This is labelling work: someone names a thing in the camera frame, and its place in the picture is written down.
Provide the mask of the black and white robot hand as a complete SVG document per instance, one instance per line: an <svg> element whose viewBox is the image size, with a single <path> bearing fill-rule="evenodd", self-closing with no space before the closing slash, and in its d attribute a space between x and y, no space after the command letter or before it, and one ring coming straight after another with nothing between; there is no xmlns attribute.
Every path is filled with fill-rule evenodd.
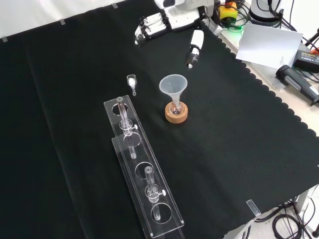
<svg viewBox="0 0 319 239"><path fill-rule="evenodd" d="M135 31L135 45L142 47L150 40L156 39L169 32L184 31L194 28L190 41L190 50L186 58L186 66L191 69L198 62L204 42L204 32L200 22L206 17L206 9L199 6L190 10L168 6L160 12L142 17Z"/></svg>

